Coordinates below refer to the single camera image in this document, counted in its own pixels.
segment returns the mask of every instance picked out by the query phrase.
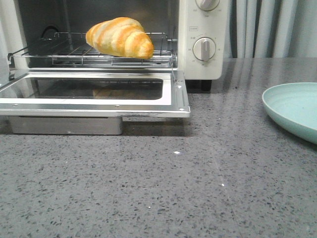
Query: quartz countertop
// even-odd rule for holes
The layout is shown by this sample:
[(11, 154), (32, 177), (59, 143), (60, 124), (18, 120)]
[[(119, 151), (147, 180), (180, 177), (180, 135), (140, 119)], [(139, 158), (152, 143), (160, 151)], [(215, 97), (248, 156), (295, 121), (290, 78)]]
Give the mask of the quartz countertop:
[(227, 59), (188, 119), (120, 136), (16, 135), (0, 119), (0, 237), (314, 238), (317, 146), (262, 93), (316, 82), (317, 59)]

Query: oven rack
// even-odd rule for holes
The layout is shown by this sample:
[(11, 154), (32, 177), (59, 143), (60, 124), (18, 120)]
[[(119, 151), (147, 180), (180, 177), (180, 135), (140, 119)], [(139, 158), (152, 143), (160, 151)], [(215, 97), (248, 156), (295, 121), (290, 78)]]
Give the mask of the oven rack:
[(28, 46), (10, 53), (11, 68), (14, 58), (28, 58), (30, 68), (34, 67), (124, 67), (124, 68), (172, 68), (176, 56), (171, 50), (175, 40), (166, 33), (147, 33), (155, 51), (151, 59), (124, 58), (99, 53), (86, 43), (86, 33), (57, 32), (52, 38), (40, 38)]

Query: bread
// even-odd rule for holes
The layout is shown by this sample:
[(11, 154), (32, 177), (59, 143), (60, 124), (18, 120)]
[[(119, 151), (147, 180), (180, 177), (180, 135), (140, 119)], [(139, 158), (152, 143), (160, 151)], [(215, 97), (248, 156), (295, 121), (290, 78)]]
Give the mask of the bread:
[(86, 42), (102, 54), (149, 59), (154, 46), (141, 24), (119, 17), (94, 25), (86, 33)]

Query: toaster oven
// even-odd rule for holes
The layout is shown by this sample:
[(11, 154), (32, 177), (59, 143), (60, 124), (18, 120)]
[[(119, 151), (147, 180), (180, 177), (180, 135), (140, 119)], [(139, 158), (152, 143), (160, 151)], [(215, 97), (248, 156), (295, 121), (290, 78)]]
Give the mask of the toaster oven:
[[(0, 115), (14, 133), (121, 134), (123, 117), (190, 116), (185, 80), (222, 72), (228, 0), (0, 0), (10, 77)], [(138, 20), (150, 59), (101, 54), (87, 30)]]

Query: white knob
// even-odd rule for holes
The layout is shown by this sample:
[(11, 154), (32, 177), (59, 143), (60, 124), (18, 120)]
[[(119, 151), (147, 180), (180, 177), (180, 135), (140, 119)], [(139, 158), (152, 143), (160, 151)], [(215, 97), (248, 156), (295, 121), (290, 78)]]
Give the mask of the white knob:
[(204, 11), (211, 11), (214, 10), (220, 0), (196, 0), (197, 6)]
[(200, 38), (194, 43), (193, 53), (194, 56), (202, 61), (209, 61), (216, 52), (216, 44), (208, 37)]

